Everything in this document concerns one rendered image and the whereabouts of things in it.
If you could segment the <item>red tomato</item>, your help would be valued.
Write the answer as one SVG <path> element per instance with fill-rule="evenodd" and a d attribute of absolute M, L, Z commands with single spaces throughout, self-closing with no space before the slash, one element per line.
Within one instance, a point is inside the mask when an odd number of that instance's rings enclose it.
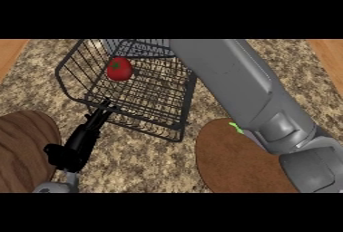
<path fill-rule="evenodd" d="M 133 66 L 124 57 L 116 57 L 107 66 L 107 77 L 111 81 L 127 81 L 133 75 Z"/>

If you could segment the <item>small green vegetable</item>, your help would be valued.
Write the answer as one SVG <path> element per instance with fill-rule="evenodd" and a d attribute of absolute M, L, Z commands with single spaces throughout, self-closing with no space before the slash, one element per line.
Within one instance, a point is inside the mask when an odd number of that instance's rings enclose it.
<path fill-rule="evenodd" d="M 241 128 L 238 127 L 238 125 L 237 125 L 235 122 L 228 122 L 228 124 L 235 128 L 235 131 L 237 131 L 240 134 L 244 134 L 244 131 L 241 130 Z"/>

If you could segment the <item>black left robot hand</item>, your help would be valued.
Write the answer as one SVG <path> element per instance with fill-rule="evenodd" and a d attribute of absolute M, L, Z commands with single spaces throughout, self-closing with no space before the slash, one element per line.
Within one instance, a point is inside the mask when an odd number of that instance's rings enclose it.
<path fill-rule="evenodd" d="M 111 109 L 117 107 L 111 107 L 110 99 L 105 99 L 93 114 L 85 115 L 88 121 L 77 126 L 65 145 L 52 143 L 46 145 L 43 150 L 49 156 L 49 163 L 56 169 L 71 173 L 82 171 L 101 136 L 101 128 L 113 113 Z"/>

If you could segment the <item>brown round placemat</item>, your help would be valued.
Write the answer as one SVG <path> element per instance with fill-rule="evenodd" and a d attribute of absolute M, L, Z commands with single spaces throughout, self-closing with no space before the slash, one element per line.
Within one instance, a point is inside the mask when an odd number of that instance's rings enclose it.
<path fill-rule="evenodd" d="M 215 193 L 297 193 L 271 155 L 228 118 L 210 121 L 195 139 L 195 163 Z"/>

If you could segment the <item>dark wooden cutting board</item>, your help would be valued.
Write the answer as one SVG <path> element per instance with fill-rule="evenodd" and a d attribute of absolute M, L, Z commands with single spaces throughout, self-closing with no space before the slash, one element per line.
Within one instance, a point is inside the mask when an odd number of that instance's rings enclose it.
<path fill-rule="evenodd" d="M 28 193 L 49 181 L 48 144 L 62 142 L 52 117 L 40 111 L 17 111 L 0 116 L 0 193 Z"/>

